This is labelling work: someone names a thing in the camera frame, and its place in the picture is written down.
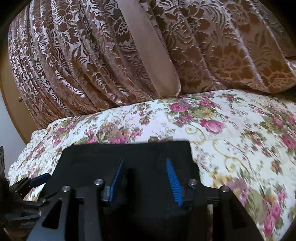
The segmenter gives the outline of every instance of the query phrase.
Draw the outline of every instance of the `silver screw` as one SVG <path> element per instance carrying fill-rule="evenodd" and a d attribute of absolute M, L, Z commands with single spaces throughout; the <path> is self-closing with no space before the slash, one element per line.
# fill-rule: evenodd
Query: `silver screw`
<path fill-rule="evenodd" d="M 97 179 L 94 181 L 96 185 L 101 185 L 103 183 L 103 179 Z"/>
<path fill-rule="evenodd" d="M 70 186 L 63 186 L 62 191 L 63 192 L 68 192 L 70 190 Z"/>
<path fill-rule="evenodd" d="M 228 186 L 222 186 L 221 187 L 221 191 L 222 192 L 229 192 L 230 191 L 230 188 Z"/>
<path fill-rule="evenodd" d="M 190 185 L 196 185 L 197 184 L 197 181 L 195 179 L 190 179 L 188 184 Z"/>

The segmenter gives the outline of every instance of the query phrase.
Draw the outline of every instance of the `bed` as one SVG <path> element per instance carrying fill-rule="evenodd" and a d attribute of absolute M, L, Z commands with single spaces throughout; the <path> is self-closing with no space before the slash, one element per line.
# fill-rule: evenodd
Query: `bed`
<path fill-rule="evenodd" d="M 264 239 L 277 241 L 296 215 L 295 113 L 286 94 L 220 90 L 68 117 L 32 134 L 8 179 L 52 174 L 72 144 L 188 140 L 201 182 L 228 185 Z"/>

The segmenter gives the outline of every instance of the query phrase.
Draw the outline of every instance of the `plain brown fabric strip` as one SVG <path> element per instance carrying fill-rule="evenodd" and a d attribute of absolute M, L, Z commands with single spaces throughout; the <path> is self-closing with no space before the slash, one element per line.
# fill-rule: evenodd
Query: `plain brown fabric strip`
<path fill-rule="evenodd" d="M 145 69 L 161 97 L 177 96 L 181 83 L 175 66 L 138 0 L 117 0 Z"/>

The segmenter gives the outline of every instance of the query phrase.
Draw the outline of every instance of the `floral patterned curtain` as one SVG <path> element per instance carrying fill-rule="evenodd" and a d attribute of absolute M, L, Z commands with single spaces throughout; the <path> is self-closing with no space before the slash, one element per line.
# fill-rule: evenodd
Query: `floral patterned curtain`
<path fill-rule="evenodd" d="M 296 83 L 296 49 L 257 0 L 138 0 L 182 93 Z M 115 0 L 33 0 L 9 29 L 9 56 L 37 126 L 159 98 Z"/>

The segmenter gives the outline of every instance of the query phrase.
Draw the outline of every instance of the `white wall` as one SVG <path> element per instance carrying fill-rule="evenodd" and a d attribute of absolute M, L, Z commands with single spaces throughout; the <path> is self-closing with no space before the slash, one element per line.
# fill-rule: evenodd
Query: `white wall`
<path fill-rule="evenodd" d="M 25 148 L 25 143 L 16 131 L 0 91 L 0 146 L 4 147 L 5 176 L 7 177 L 10 165 L 15 162 Z"/>

